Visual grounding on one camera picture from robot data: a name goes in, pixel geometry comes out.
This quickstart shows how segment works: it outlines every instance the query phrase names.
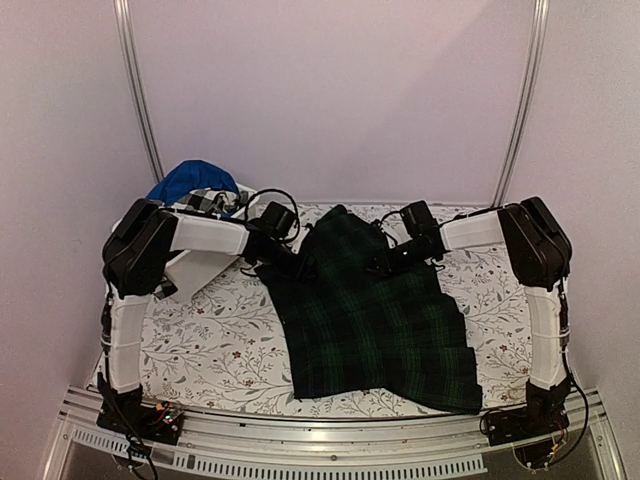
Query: tartan fabric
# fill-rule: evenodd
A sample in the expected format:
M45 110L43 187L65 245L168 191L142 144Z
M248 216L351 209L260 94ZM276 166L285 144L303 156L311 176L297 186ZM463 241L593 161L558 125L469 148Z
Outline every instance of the tartan fabric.
M158 300L162 300L163 298L170 297L174 293L178 291L178 287L169 280L167 277L162 277L162 281L160 285L156 287L156 290L153 292L153 296Z
M367 273L386 242L338 205L300 247L316 260L314 282L256 269L284 328L295 397L386 388L427 407L477 413L482 389L464 316L425 263L390 278Z
M206 214L224 214L234 210L238 195L233 192L223 192L202 188L191 190L173 207L179 210L190 210Z

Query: blue cloth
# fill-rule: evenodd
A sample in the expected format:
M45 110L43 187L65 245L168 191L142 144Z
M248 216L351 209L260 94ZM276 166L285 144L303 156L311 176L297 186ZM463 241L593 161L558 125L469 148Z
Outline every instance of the blue cloth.
M185 160L153 187L147 200L160 200L170 206L191 190L207 187L240 194L233 177L220 167L203 160Z

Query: checkered fabric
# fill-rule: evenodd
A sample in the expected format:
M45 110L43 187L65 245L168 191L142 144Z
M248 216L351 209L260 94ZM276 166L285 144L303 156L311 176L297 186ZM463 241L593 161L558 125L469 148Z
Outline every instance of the checkered fabric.
M169 280L167 277L162 277L162 281L160 282L160 285L156 287L156 290L153 292L153 295L158 300L162 300L163 298L170 297L177 291L178 291L178 287L176 287L171 280Z
M385 245L378 228L338 205L301 245L317 263L313 283L256 269L284 328L294 395L386 388L427 407L477 413L482 389L464 316L425 263L390 278L367 273Z
M191 190L172 206L179 210L224 214L234 209L237 199L238 195L233 192L203 188Z

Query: table surface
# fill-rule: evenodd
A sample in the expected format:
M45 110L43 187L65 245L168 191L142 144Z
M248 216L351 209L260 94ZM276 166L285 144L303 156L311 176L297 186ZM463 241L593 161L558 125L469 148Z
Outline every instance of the table surface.
M302 205L302 224L314 223L330 205ZM367 221L397 206L350 205ZM439 221L470 211L432 207ZM386 222L406 238L398 216ZM465 314L467 342L476 352L484 407L524 401L531 343L529 315L506 247L496 245L446 255L439 280ZM305 417L391 417L439 413L384 389L315 400L293 397L284 333L267 288L235 262L196 293L190 303L171 298L150 303L144 323L140 372L145 396L192 407Z

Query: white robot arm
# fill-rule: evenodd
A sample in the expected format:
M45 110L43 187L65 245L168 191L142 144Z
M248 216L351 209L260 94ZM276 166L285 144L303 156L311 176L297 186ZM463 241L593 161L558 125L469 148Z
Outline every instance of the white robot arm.
M504 243L529 304L532 364L527 406L495 412L487 424L491 444L513 442L566 428L564 399L572 379L566 365L569 341L566 279L571 244L540 198L458 216L439 225L425 202L400 210L411 240L381 250L370 270L392 275L416 262L455 250Z
M271 263L292 278L312 278L313 259L294 254L283 240L296 221L293 212L275 202L259 218L245 221L160 208L147 200L134 203L102 253L108 293L102 314L105 369L98 389L105 401L99 426L177 442L181 419L169 415L170 421L159 423L158 413L141 405L138 367L145 311L166 263L182 250L209 251Z
M425 202L400 211L411 240L378 252L369 270L387 276L416 262L477 246L505 243L513 271L524 285L531 315L533 360L522 415L491 414L490 442L517 441L568 426L564 399L570 391L565 365L569 339L565 281L571 245L544 203L531 198L494 210L475 212L439 225ZM98 424L122 433L176 443L178 423L147 431L148 408L141 406L139 356L142 324L150 296L161 283L166 262L180 250L221 252L276 265L287 276L312 278L313 259L283 244L295 215L272 202L250 222L220 220L158 208L137 201L118 225L104 250L104 275L110 286L103 313L102 343L106 366L99 377L105 398Z

